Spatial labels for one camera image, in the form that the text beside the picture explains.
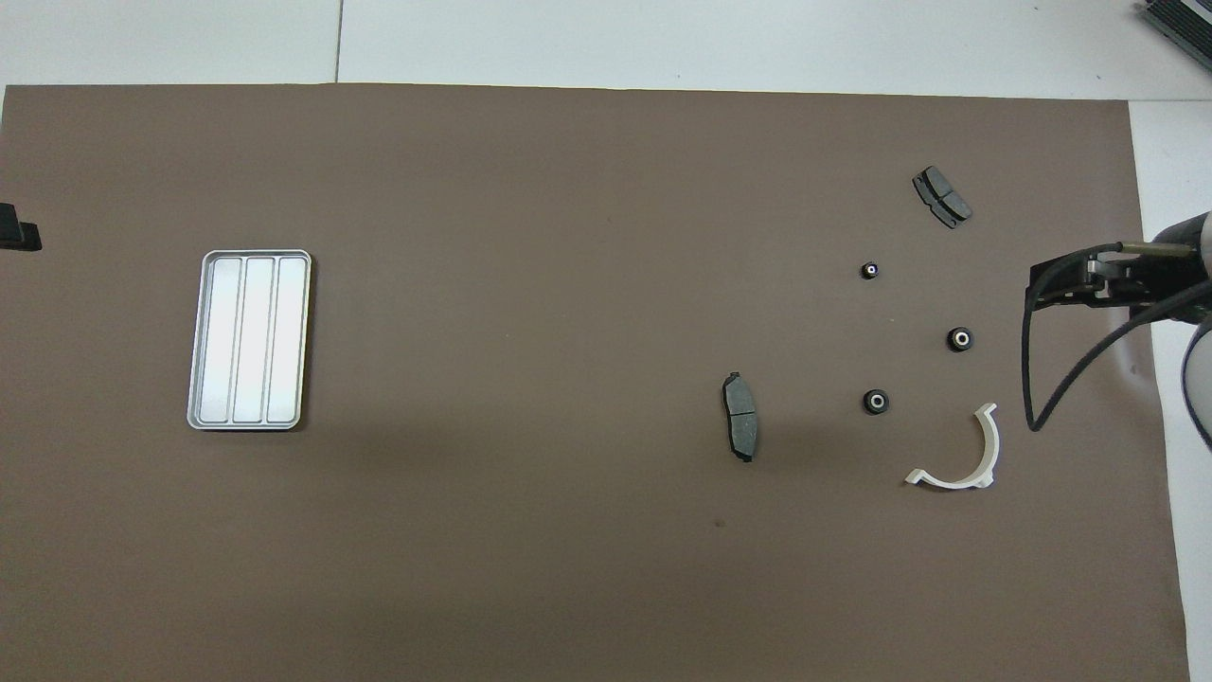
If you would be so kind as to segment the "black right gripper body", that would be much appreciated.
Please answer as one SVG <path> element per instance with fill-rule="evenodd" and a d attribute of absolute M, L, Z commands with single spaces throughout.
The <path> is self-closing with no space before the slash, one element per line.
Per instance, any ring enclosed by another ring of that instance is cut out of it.
<path fill-rule="evenodd" d="M 1204 267 L 1201 256 L 1185 258 L 1164 258 L 1164 256 L 1139 256 L 1134 259 L 1132 276 L 1147 290 L 1142 300 L 1130 305 L 1130 319 L 1145 313 L 1148 308 L 1160 305 L 1165 299 L 1180 294 L 1200 283 L 1208 283 L 1210 275 Z M 1164 319 L 1199 325 L 1210 319 L 1211 294 L 1200 294 L 1183 305 L 1174 308 Z"/>

